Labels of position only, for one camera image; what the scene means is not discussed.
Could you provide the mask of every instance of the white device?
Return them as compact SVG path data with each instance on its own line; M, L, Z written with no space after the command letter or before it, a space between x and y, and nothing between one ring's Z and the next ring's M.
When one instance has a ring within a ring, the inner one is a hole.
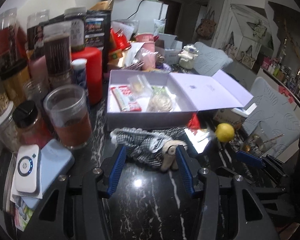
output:
M39 188L39 146L25 145L18 151L16 169L14 171L14 186L17 191L34 193Z

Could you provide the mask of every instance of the black marble table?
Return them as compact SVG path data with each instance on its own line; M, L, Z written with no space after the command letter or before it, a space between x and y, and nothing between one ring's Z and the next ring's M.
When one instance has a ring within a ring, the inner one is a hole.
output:
M90 120L93 139L85 148L74 152L75 164L69 175L82 176L99 167L103 160L112 156L115 146L111 144L106 130L106 94L92 107ZM207 113L200 113L203 126L214 124ZM212 150L201 161L203 167L215 170L220 166L228 168L250 179L256 186L271 186L261 171L249 169L236 161L235 152L229 145L222 150ZM161 173L137 163L127 161L123 168L117 191L109 200L103 200L106 220L112 239L189 239L199 208L199 200L192 200L185 192L178 171ZM224 227L222 209L219 235Z

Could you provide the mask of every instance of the metal screw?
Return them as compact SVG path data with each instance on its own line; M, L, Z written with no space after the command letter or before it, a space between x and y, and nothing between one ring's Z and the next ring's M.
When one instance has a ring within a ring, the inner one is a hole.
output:
M66 178L67 178L66 175L60 175L60 176L58 177L58 180L59 180L59 181L65 181Z
M235 175L234 178L237 180L237 181L243 181L243 177L241 175Z
M92 172L94 174L100 174L102 172L102 169L100 169L100 168L94 168Z
M209 169L207 169L207 168L202 168L202 169L200 169L200 172L201 172L202 174L208 174L208 173L209 173Z

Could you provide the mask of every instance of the chair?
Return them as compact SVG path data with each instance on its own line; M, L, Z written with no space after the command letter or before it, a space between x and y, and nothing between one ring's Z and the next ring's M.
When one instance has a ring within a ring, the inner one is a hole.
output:
M213 76L219 69L223 69L233 62L221 49L214 49L202 42L196 42L194 46L199 51L194 62L194 69L205 76Z
M262 77L257 77L250 93L254 96L253 103L258 106L242 124L244 130L250 134L258 122L266 121L274 136L284 134L276 140L275 146L267 154L278 157L290 144L299 138L300 120L295 115L287 98L274 90Z

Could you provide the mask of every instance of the brown liquid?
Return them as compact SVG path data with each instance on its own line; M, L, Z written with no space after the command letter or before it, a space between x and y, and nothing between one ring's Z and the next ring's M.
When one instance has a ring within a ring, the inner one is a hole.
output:
M67 147L77 147L87 142L92 134L88 112L82 119L69 120L64 127L54 127L61 142Z

